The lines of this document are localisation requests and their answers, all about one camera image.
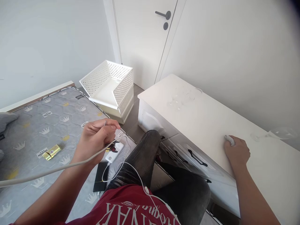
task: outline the gray jeans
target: gray jeans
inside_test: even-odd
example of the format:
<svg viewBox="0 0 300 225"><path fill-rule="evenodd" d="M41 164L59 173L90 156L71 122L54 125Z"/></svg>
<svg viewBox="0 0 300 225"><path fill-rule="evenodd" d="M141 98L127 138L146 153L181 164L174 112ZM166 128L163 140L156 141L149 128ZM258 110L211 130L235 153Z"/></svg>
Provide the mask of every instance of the gray jeans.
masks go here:
<svg viewBox="0 0 300 225"><path fill-rule="evenodd" d="M156 152L160 135L150 130L132 151L126 162L139 173L143 185L150 187ZM182 225L199 225L210 200L210 189L199 175L167 163L159 163L175 181L155 192L155 196L164 200L177 214ZM109 183L106 190L115 189L127 184L141 185L135 170L124 164L118 175Z"/></svg>

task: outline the gold bar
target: gold bar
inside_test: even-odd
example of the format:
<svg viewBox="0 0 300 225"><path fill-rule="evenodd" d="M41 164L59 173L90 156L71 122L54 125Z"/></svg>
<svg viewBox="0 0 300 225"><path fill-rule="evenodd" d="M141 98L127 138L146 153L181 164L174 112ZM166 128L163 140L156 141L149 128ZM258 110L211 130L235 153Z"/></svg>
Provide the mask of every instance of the gold bar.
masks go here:
<svg viewBox="0 0 300 225"><path fill-rule="evenodd" d="M51 149L49 149L48 151L46 151L43 154L43 157L46 160L50 160L52 159L57 153L59 153L61 151L61 148L58 145L54 145Z"/></svg>

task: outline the cabinet top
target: cabinet top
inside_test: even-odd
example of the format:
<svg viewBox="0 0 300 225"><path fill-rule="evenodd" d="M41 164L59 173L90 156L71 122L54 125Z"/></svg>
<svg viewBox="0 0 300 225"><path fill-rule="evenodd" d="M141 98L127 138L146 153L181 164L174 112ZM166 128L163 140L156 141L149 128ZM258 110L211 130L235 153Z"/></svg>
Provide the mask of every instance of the cabinet top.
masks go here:
<svg viewBox="0 0 300 225"><path fill-rule="evenodd" d="M233 177L223 148L224 135L244 139L251 152L247 168L268 203L288 201L289 206L299 209L300 152L274 138L254 141L250 137L251 133L264 135L267 131L205 93L195 92L192 96L195 99L183 102L179 110L169 104L172 98L177 98L176 95L193 89L195 87L191 84L170 74L139 94L138 98L144 100Z"/></svg>

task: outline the black smartphone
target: black smartphone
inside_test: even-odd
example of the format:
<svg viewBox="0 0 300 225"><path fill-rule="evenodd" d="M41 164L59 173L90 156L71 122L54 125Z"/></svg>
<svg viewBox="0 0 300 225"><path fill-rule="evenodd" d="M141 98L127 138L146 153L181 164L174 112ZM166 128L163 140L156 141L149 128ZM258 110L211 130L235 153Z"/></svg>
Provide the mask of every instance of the black smartphone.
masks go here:
<svg viewBox="0 0 300 225"><path fill-rule="evenodd" d="M101 181L102 181L103 172L104 172L103 180L107 180L107 174L108 174L107 164L108 164L108 162L100 162L98 164L98 169L97 169L97 173L96 173L96 177L95 177L93 192L105 191L106 182L101 182Z"/></svg>

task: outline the white storage basket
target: white storage basket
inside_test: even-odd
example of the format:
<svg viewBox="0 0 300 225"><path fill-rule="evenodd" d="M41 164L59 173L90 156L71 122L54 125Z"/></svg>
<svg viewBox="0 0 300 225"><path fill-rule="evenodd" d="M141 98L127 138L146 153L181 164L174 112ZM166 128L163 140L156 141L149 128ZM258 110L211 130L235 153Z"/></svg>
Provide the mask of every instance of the white storage basket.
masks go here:
<svg viewBox="0 0 300 225"><path fill-rule="evenodd" d="M79 82L89 100L125 122L133 107L133 68L105 60Z"/></svg>

